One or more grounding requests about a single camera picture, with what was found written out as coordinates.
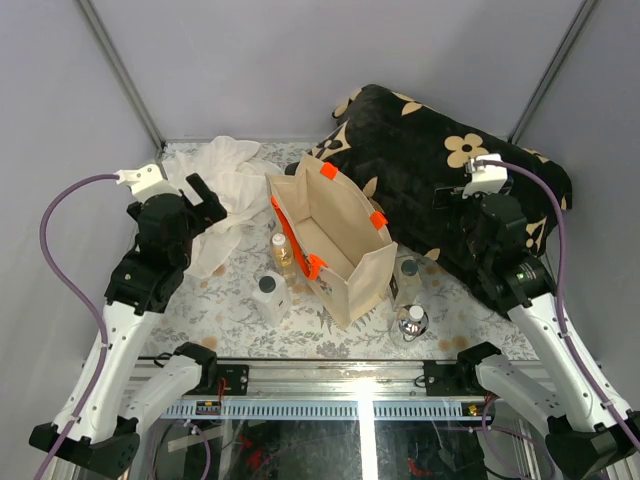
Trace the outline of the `clear square bottle black cap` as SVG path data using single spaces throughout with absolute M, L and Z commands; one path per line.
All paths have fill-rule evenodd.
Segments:
M 389 288 L 395 308 L 414 303 L 422 290 L 422 280 L 418 263 L 412 256 L 404 255 L 396 258 Z

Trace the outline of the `clear bottle yellow liquid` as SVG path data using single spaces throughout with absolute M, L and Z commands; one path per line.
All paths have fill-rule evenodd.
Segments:
M 285 234 L 275 233 L 271 237 L 271 251 L 280 275 L 289 287 L 293 286 L 297 281 L 297 263 Z

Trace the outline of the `white bottle black cap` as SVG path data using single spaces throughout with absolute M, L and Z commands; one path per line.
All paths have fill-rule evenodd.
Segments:
M 291 308 L 286 281 L 274 271 L 268 271 L 258 279 L 252 299 L 262 319 L 272 327 L 280 325 Z

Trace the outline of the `beige canvas bag orange handles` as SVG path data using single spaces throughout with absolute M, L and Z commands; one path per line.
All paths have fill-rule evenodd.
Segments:
M 385 215 L 336 166 L 308 154 L 294 174 L 266 183 L 308 286 L 348 329 L 383 301 L 393 274 L 397 243 Z

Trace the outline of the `round silver bottle white cap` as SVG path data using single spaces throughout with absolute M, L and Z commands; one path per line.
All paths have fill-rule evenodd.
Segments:
M 404 343 L 413 343 L 421 337 L 429 326 L 429 318 L 422 306 L 403 306 L 397 315 L 397 328 Z

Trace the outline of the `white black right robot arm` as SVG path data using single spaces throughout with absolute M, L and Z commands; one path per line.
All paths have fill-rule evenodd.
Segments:
M 586 479 L 637 453 L 639 414 L 603 374 L 549 272 L 526 249 L 527 219 L 518 200 L 476 194 L 453 210 L 447 227 L 469 251 L 476 286 L 525 335 L 553 387 L 483 342 L 459 352 L 453 364 L 425 363 L 427 394 L 496 395 L 535 427 L 567 479 Z

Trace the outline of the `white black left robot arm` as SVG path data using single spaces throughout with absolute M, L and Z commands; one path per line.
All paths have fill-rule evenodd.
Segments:
M 216 353 L 186 342 L 132 397 L 123 397 L 142 347 L 184 280 L 194 239 L 227 212 L 198 174 L 186 178 L 201 200 L 198 204 L 153 164 L 112 174 L 111 180 L 127 186 L 135 199 L 127 213 L 138 231 L 111 274 L 104 306 L 98 308 L 56 264 L 47 233 L 55 208 L 66 197 L 104 178 L 93 175 L 67 187 L 47 206 L 39 226 L 45 261 L 88 308 L 98 334 L 65 406 L 53 421 L 35 426 L 29 437 L 30 445 L 46 454 L 37 479 L 55 458 L 109 479 L 120 477 L 133 463 L 143 434 L 169 406 L 187 393 L 208 394 L 219 381 Z

